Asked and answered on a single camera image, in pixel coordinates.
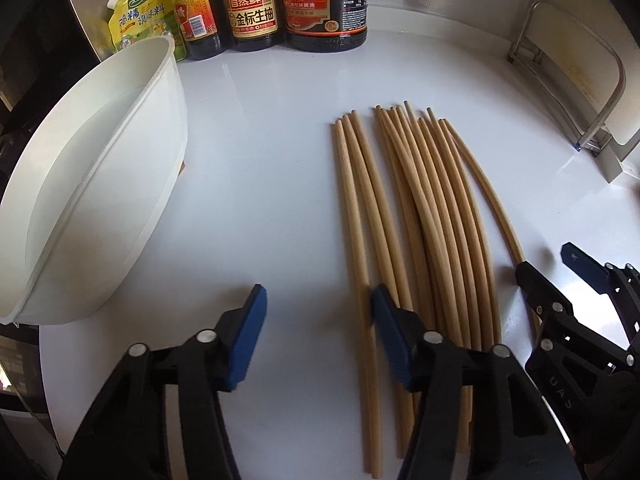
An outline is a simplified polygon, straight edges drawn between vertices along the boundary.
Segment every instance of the nutrition facts label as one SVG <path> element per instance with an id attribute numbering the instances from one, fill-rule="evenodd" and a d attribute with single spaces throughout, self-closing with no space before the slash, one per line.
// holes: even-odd
<path id="1" fill-rule="evenodd" d="M 345 32 L 367 25 L 367 0 L 342 0 L 342 27 Z"/>

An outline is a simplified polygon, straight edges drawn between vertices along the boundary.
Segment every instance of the yellow seasoning packet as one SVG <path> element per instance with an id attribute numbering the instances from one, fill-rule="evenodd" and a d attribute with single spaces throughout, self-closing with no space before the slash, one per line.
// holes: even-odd
<path id="1" fill-rule="evenodd" d="M 118 0 L 109 30 L 116 50 L 150 36 L 173 36 L 175 60 L 187 56 L 172 0 Z"/>

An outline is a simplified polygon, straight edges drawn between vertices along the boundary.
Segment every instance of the green logo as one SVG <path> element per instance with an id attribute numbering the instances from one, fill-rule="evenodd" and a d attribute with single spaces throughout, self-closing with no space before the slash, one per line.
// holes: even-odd
<path id="1" fill-rule="evenodd" d="M 129 9 L 135 9 L 137 6 L 139 6 L 139 4 L 142 4 L 144 2 L 146 2 L 146 0 L 128 0 L 127 7 L 129 7 Z"/>

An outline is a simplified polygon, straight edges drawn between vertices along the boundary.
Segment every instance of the bundle of chopsticks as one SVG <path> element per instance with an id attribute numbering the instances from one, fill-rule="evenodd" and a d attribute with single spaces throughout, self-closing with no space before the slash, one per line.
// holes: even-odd
<path id="1" fill-rule="evenodd" d="M 388 287 L 396 305 L 415 311 L 428 330 L 437 330 L 460 347 L 487 350 L 499 343 L 501 336 L 488 242 L 465 163 L 491 206 L 514 266 L 524 261 L 524 256 L 489 180 L 449 121 L 438 120 L 430 108 L 424 116 L 417 117 L 408 102 L 404 102 L 404 109 L 378 106 L 374 114 L 394 178 L 397 194 L 394 203 L 399 203 L 400 228 L 408 242 L 410 257 L 402 253 L 391 203 L 355 110 L 336 121 L 335 134 L 362 327 L 363 399 L 368 433 L 366 470 L 373 478 L 380 478 L 382 428 L 376 336 L 370 318 L 371 279 L 359 203 L 364 204 L 379 281 Z M 412 399 L 396 385 L 399 450 L 404 454 L 417 414 L 417 398 Z M 468 448 L 471 421 L 471 392 L 464 388 L 459 450 Z"/>

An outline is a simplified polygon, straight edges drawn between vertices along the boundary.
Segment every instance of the bottle label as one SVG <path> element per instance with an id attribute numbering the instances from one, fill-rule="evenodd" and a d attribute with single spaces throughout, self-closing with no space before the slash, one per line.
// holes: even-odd
<path id="1" fill-rule="evenodd" d="M 294 34 L 340 36 L 367 28 L 367 0 L 283 0 L 283 3 L 287 29 Z"/>
<path id="2" fill-rule="evenodd" d="M 185 40 L 200 40 L 218 32 L 209 0 L 173 1 L 175 15 Z"/>
<path id="3" fill-rule="evenodd" d="M 226 0 L 226 8 L 236 38 L 257 38 L 278 30 L 273 0 Z"/>

